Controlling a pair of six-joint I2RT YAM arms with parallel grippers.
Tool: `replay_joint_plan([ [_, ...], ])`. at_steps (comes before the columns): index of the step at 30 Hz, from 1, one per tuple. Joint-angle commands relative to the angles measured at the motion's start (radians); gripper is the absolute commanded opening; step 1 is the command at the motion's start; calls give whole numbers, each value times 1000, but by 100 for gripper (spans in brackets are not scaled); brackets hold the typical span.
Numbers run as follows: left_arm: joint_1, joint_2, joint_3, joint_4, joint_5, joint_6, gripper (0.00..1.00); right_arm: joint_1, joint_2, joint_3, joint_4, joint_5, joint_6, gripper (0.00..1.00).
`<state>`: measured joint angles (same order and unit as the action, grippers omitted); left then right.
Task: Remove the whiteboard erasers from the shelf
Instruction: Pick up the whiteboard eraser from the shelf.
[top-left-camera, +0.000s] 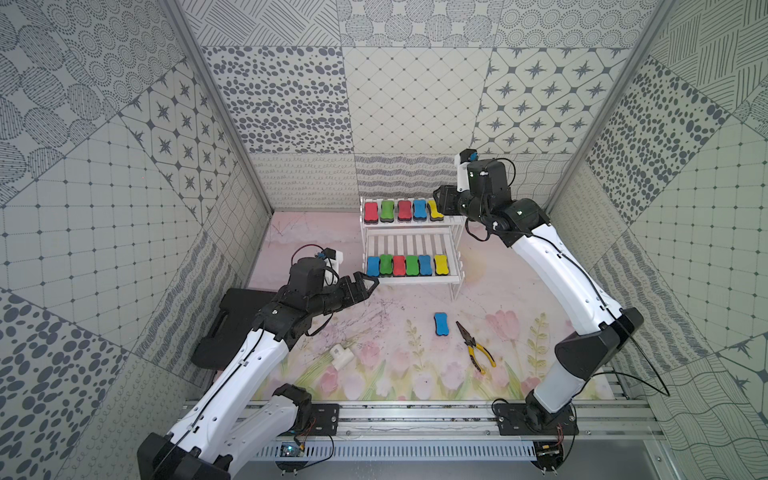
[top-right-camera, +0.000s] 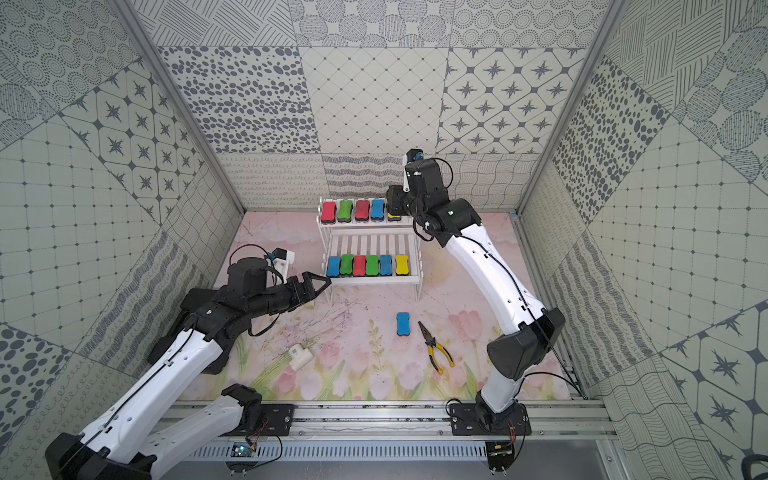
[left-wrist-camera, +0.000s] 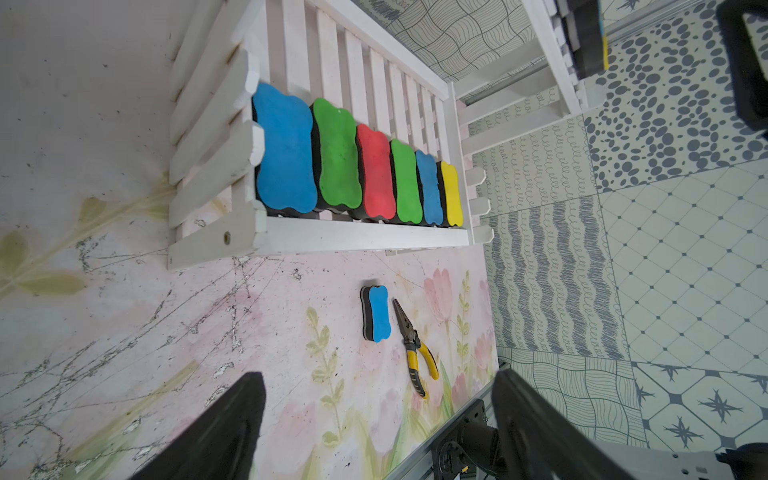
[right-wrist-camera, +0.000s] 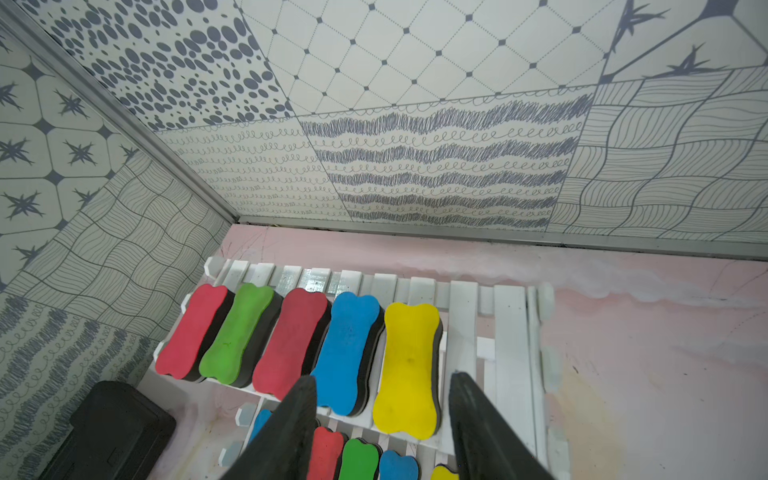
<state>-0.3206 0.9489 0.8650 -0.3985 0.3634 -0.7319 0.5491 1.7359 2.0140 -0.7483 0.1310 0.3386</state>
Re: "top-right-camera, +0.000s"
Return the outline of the blue eraser top shelf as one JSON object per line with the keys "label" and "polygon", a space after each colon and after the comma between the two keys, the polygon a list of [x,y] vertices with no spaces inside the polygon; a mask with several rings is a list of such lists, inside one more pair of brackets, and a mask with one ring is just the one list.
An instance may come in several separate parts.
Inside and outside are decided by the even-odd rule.
{"label": "blue eraser top shelf", "polygon": [[396,314],[396,334],[399,337],[407,337],[411,334],[409,313],[398,312]]}
{"label": "blue eraser top shelf", "polygon": [[371,221],[383,221],[386,216],[386,201],[374,199],[370,204],[369,217]]}

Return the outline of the red eraser top shelf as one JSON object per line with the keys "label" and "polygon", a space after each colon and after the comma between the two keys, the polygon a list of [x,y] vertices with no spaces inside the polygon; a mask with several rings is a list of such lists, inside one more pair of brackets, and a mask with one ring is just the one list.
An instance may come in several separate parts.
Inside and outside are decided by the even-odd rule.
{"label": "red eraser top shelf", "polygon": [[356,222],[368,222],[370,220],[370,201],[357,200],[354,208],[354,219]]}
{"label": "red eraser top shelf", "polygon": [[337,221],[337,204],[333,201],[323,202],[320,209],[320,222],[323,225],[335,224]]}

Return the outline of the green eraser top shelf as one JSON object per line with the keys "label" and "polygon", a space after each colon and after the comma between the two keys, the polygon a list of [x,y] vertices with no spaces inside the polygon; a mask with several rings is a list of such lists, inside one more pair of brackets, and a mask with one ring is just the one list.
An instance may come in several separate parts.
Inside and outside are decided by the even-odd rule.
{"label": "green eraser top shelf", "polygon": [[339,202],[336,220],[340,223],[350,223],[352,221],[353,208],[353,200],[341,200]]}

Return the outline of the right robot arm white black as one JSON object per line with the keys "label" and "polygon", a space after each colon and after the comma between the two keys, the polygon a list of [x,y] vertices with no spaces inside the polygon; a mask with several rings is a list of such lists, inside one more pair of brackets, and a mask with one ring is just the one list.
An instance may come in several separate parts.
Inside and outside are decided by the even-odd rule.
{"label": "right robot arm white black", "polygon": [[565,318],[546,308],[513,273],[493,245],[480,215],[462,198],[450,199],[440,158],[420,149],[403,157],[404,180],[388,187],[387,211],[412,218],[416,235],[435,240],[469,273],[496,316],[502,335],[487,345],[492,364],[475,400],[477,421],[492,430],[508,419],[524,375],[538,365],[559,338]]}

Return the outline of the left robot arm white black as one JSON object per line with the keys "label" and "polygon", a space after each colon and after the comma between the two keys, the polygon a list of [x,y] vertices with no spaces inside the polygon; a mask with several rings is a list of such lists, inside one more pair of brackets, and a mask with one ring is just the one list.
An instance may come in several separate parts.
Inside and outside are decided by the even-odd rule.
{"label": "left robot arm white black", "polygon": [[193,289],[182,329],[150,369],[79,434],[58,435],[45,451],[55,479],[154,479],[226,433],[248,436],[265,426],[262,396],[232,384],[197,413],[153,427],[191,382],[222,357],[261,316],[312,302],[332,281],[305,272],[285,278],[264,258],[242,258],[217,290]]}

